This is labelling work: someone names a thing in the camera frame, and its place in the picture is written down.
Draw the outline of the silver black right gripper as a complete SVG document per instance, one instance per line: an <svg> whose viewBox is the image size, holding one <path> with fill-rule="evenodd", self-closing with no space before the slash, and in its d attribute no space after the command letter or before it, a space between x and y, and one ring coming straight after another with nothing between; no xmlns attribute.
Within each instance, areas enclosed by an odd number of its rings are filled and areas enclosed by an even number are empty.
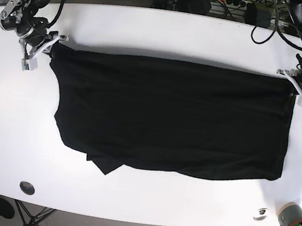
<svg viewBox="0 0 302 226"><path fill-rule="evenodd" d="M33 5L32 2L23 4L21 0L9 0L0 13L1 28L7 31L14 30L20 38L23 71L36 69L37 57L42 53L49 54L55 43L69 41L66 35L48 34L48 20L45 17L35 17L36 13L47 5L48 3ZM27 44L33 47L31 54L27 52Z"/></svg>

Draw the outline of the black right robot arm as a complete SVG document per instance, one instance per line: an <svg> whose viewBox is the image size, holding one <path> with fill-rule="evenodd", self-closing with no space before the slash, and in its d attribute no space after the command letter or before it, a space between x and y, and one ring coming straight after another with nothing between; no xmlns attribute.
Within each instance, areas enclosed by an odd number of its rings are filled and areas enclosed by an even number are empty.
<svg viewBox="0 0 302 226"><path fill-rule="evenodd" d="M58 11L52 21L45 17L36 17L36 13L51 0L9 0L0 13L0 26L3 30L14 30L19 37L23 58L23 70L37 68L37 57L50 54L52 46L58 41L67 41L68 37L58 31L50 31L59 19L66 0L61 0Z"/></svg>

